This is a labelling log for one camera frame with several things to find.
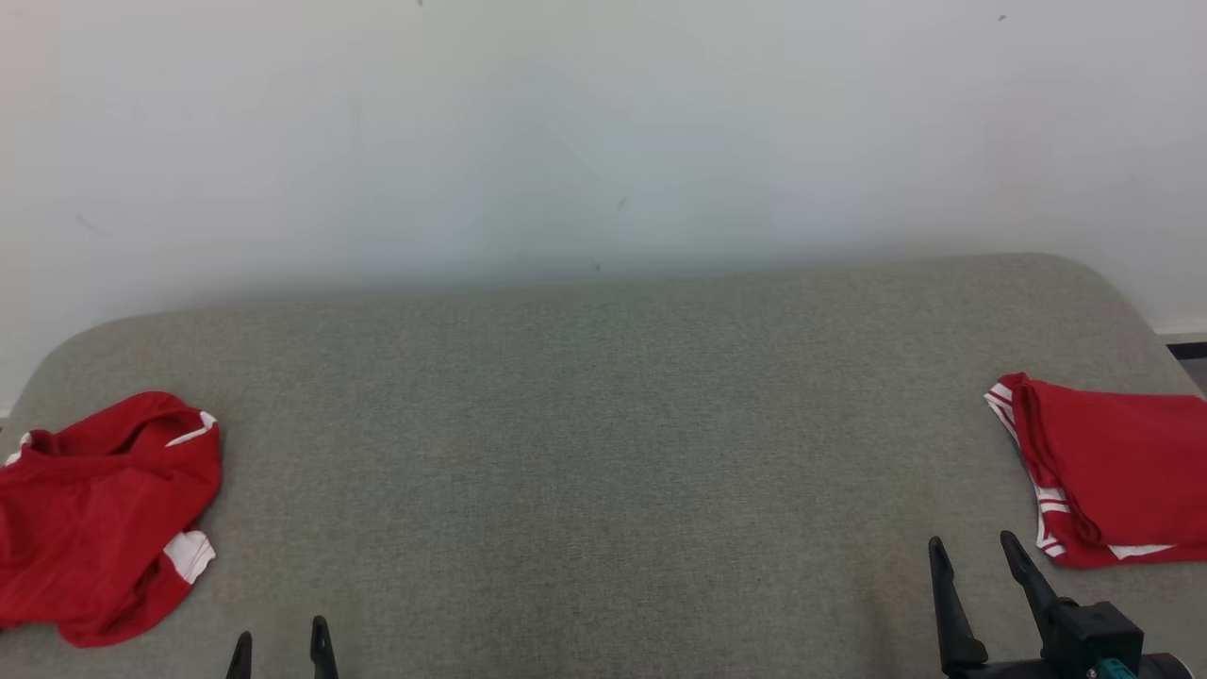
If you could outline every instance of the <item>couch cushion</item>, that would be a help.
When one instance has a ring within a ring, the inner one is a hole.
[[[995,660],[1038,636],[998,532],[1207,672],[1207,566],[1059,570],[981,394],[1005,373],[1195,393],[1120,293],[1039,254],[134,317],[10,427],[146,390],[214,414],[217,560],[126,644],[0,633],[5,675],[938,675],[927,539]]]

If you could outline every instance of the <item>folded red shirt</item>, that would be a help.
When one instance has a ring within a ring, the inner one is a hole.
[[[1061,566],[1207,561],[1207,402],[1078,392],[1026,374],[985,394],[1039,505],[1036,546]]]

